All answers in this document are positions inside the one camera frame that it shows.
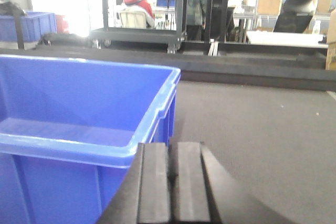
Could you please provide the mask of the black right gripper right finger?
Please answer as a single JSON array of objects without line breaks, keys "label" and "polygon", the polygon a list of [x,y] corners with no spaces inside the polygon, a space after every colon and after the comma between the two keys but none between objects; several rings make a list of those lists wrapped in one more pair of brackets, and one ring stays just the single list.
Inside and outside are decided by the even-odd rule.
[{"label": "black right gripper right finger", "polygon": [[204,143],[172,146],[175,223],[293,223],[233,179]]}]

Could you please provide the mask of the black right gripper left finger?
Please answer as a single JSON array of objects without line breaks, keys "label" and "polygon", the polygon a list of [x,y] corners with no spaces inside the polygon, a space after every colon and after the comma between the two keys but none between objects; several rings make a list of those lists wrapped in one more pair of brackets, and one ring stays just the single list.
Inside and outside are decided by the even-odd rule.
[{"label": "black right gripper left finger", "polygon": [[167,147],[139,144],[120,188],[96,223],[169,223]]}]

